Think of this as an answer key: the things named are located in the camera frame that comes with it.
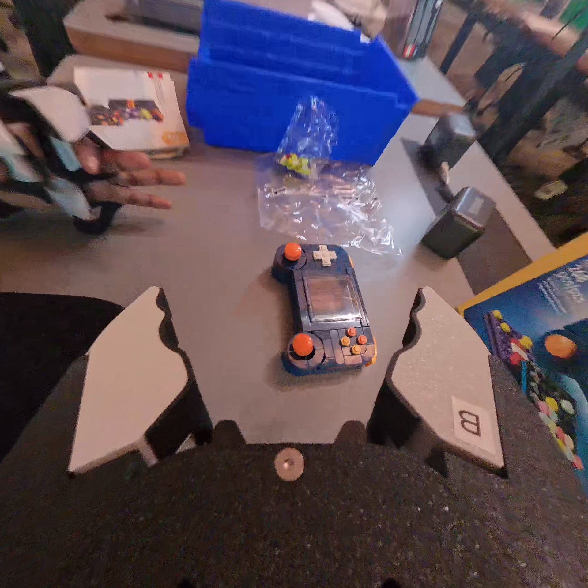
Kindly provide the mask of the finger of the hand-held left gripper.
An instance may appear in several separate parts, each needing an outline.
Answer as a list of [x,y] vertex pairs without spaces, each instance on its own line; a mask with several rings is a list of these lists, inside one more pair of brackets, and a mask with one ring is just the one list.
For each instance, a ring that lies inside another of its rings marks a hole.
[[47,133],[52,138],[76,143],[89,133],[88,112],[79,97],[68,90],[45,85],[12,90],[8,95],[31,107],[48,125]]

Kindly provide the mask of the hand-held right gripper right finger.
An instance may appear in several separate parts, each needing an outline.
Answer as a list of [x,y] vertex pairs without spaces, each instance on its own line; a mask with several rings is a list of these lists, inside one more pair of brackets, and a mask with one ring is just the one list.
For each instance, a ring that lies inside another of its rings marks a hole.
[[420,288],[367,423],[368,441],[405,447],[437,471],[452,454],[505,471],[490,354],[432,288]]

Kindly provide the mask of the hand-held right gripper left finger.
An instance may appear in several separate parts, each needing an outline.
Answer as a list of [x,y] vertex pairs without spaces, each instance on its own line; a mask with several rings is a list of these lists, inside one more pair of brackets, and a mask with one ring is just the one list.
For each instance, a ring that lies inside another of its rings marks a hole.
[[212,442],[213,424],[163,288],[148,288],[108,324],[83,364],[69,473],[130,453],[152,466]]

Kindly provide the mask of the brick-built game controller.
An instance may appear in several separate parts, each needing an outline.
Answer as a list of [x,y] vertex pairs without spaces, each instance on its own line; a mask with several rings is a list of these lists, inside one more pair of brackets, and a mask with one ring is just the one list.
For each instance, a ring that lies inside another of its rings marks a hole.
[[336,245],[278,247],[272,277],[288,288],[294,335],[282,353],[295,376],[352,371],[376,362],[371,332],[353,263]]

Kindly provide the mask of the blue plastic bin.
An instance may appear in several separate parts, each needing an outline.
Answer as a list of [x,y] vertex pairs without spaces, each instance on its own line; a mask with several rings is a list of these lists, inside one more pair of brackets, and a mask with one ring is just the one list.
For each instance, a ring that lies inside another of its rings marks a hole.
[[378,53],[356,30],[237,1],[205,1],[197,56],[325,82],[375,89]]
[[189,64],[186,112],[207,144],[276,151],[298,103],[316,96],[338,120],[331,158],[374,165],[418,101],[394,59],[376,67],[391,89],[320,79],[194,58]]

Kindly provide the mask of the person's left hand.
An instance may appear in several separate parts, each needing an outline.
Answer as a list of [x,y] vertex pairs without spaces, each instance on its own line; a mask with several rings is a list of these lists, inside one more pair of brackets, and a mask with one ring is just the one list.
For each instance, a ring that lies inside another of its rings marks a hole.
[[181,172],[155,167],[144,152],[114,151],[99,146],[90,138],[78,141],[73,148],[87,173],[111,175],[106,180],[97,180],[86,186],[86,195],[92,202],[169,210],[172,207],[170,201],[150,194],[146,188],[181,187],[187,182]]

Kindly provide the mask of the white instruction booklet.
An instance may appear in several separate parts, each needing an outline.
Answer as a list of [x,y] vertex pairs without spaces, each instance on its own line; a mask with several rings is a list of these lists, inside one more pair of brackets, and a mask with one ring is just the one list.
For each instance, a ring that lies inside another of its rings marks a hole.
[[89,115],[89,133],[107,148],[159,158],[173,158],[188,149],[169,72],[76,67],[73,84]]

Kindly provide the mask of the blue and yellow toy box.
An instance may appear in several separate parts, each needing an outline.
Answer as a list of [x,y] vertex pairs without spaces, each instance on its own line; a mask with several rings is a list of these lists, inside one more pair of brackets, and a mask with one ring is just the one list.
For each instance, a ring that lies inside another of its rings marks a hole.
[[587,493],[587,233],[458,307]]

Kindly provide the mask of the dark grey power block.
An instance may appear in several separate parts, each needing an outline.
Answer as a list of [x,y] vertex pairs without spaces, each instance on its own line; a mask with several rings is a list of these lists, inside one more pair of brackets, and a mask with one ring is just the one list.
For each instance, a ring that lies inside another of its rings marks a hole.
[[466,114],[442,116],[420,148],[422,162],[433,171],[443,164],[452,169],[476,140],[476,130]]
[[447,201],[420,242],[438,257],[454,259],[483,235],[495,209],[492,198],[465,187]]

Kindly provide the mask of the clear plastic bag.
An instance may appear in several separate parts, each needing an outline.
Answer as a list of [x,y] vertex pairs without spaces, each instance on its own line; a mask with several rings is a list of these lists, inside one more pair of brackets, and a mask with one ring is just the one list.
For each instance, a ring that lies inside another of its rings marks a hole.
[[320,98],[307,96],[298,102],[289,126],[278,146],[278,153],[295,152],[313,159],[315,170],[310,179],[317,180],[337,144],[339,119]]
[[401,256],[370,165],[331,160],[306,179],[269,153],[255,160],[254,177],[263,229],[306,244]]

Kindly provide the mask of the yellow-green small bricks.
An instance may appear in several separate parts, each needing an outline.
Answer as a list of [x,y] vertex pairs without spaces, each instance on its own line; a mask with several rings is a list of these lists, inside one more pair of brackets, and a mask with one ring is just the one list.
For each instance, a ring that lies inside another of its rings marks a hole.
[[315,170],[313,159],[295,152],[278,153],[276,163],[305,179],[310,179]]

